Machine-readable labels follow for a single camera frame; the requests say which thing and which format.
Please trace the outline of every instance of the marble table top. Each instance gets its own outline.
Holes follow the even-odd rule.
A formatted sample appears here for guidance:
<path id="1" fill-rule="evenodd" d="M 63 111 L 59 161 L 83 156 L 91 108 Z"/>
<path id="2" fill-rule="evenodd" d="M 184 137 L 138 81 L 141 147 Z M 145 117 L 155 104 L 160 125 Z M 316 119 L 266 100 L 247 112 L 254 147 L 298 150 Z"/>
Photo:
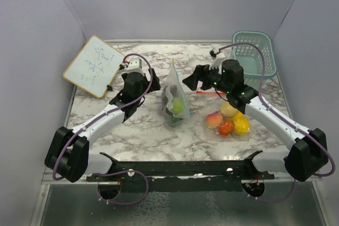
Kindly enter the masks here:
<path id="1" fill-rule="evenodd" d="M 179 77 L 192 74 L 198 64 L 211 64 L 209 51 L 221 45 L 207 44 L 124 44 L 112 45 L 124 54 L 139 53 L 153 66 L 161 85 L 164 85 L 175 60 Z M 103 98 L 95 98 L 77 88 L 68 127 L 83 123 L 103 110 L 122 89 L 118 74 L 112 92 Z M 192 161 L 192 160 L 242 160 L 257 150 L 286 150 L 282 142 L 263 125 L 250 119 L 251 130 L 244 136 L 219 137 L 207 135 L 203 120 L 206 105 L 221 104 L 218 96 L 207 96 L 190 91 L 185 85 L 192 117 L 181 126 L 169 128 L 160 109 L 161 92 L 146 96 L 144 104 L 125 123 L 104 134 L 92 145 L 90 153 L 105 152 L 120 161 Z M 282 113 L 288 115 L 286 103 L 277 77 L 266 81 L 264 97 Z"/>

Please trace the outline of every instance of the whiteboard wooden frame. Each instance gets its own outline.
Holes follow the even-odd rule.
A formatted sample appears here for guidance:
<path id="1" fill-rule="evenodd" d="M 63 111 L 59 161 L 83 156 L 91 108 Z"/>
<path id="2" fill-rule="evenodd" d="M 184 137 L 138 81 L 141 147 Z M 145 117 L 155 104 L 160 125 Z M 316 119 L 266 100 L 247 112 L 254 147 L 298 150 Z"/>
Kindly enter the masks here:
<path id="1" fill-rule="evenodd" d="M 125 56 L 125 54 L 122 53 L 120 50 L 118 50 L 118 49 L 116 49 L 116 48 L 110 46 L 108 43 L 106 43 L 104 40 L 102 40 L 102 39 L 99 38 L 98 36 L 93 35 L 93 36 L 91 36 L 91 37 L 87 40 L 87 42 L 85 43 L 85 45 L 82 47 L 81 51 L 79 51 L 79 53 L 78 53 L 78 54 L 76 55 L 76 57 L 72 60 L 72 62 L 71 62 L 71 63 L 69 64 L 69 66 L 67 67 L 67 69 L 64 71 L 64 73 L 63 73 L 63 78 L 64 78 L 65 80 L 71 82 L 72 84 L 76 85 L 77 87 L 80 87 L 80 88 L 83 89 L 84 91 L 90 93 L 91 95 L 95 96 L 96 98 L 102 98 L 102 97 L 104 96 L 104 94 L 107 92 L 107 89 L 108 89 L 107 87 L 106 87 L 105 91 L 103 92 L 103 94 L 100 95 L 100 96 L 98 96 L 98 95 L 93 94 L 92 92 L 90 92 L 89 90 L 87 90 L 86 88 L 84 88 L 83 86 L 81 86 L 81 85 L 77 84 L 76 82 L 74 82 L 74 81 L 68 79 L 67 77 L 65 77 L 65 73 L 67 72 L 67 70 L 71 67 L 71 65 L 73 64 L 73 62 L 77 59 L 77 57 L 81 54 L 81 52 L 83 51 L 83 49 L 85 49 L 86 45 L 88 44 L 88 42 L 89 42 L 93 37 L 98 38 L 100 41 L 102 41 L 103 43 L 107 44 L 109 47 L 113 48 L 114 50 L 116 50 L 117 52 L 119 52 L 120 54 L 122 54 L 123 56 Z M 115 74 L 113 75 L 112 79 L 110 80 L 110 82 L 109 82 L 107 85 L 110 85 L 110 84 L 112 83 L 112 81 L 114 80 L 114 78 L 115 78 L 115 76 L 117 75 L 118 71 L 119 71 L 119 69 L 115 72 Z"/>

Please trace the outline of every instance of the teal laundry basket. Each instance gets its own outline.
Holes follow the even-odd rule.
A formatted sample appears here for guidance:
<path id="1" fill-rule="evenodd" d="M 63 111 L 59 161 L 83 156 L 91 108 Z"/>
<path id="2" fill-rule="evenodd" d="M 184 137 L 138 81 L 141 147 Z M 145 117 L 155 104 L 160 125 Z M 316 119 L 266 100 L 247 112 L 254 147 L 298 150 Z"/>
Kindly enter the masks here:
<path id="1" fill-rule="evenodd" d="M 232 42 L 249 42 L 258 46 L 264 54 L 266 64 L 264 81 L 276 75 L 272 40 L 267 34 L 239 31 L 233 35 Z M 249 45 L 238 45 L 233 47 L 231 57 L 238 60 L 244 68 L 245 84 L 258 90 L 263 70 L 263 62 L 258 51 Z"/>

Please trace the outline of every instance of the whiteboard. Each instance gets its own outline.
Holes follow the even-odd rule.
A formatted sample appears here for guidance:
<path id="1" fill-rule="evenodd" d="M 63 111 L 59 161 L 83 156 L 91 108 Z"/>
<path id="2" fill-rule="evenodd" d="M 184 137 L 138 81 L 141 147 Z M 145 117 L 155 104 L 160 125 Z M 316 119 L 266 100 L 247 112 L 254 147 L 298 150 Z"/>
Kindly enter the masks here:
<path id="1" fill-rule="evenodd" d="M 104 96 L 119 70 L 124 55 L 97 36 L 92 36 L 64 72 L 64 79 L 95 97 Z"/>

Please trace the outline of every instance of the gray floor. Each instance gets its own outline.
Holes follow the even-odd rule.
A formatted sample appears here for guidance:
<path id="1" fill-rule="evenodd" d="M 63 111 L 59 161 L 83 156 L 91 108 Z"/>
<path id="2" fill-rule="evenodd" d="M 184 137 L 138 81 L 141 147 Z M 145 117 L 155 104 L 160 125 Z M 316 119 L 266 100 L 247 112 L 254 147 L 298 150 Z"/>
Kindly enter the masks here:
<path id="1" fill-rule="evenodd" d="M 292 183 L 269 183 L 263 197 L 277 199 Z M 124 194 L 133 200 L 138 194 Z M 325 225 L 312 183 L 298 183 L 293 198 L 263 204 L 244 193 L 150 193 L 134 206 L 99 202 L 96 185 L 52 185 L 42 226 L 222 226 L 222 225 Z"/>

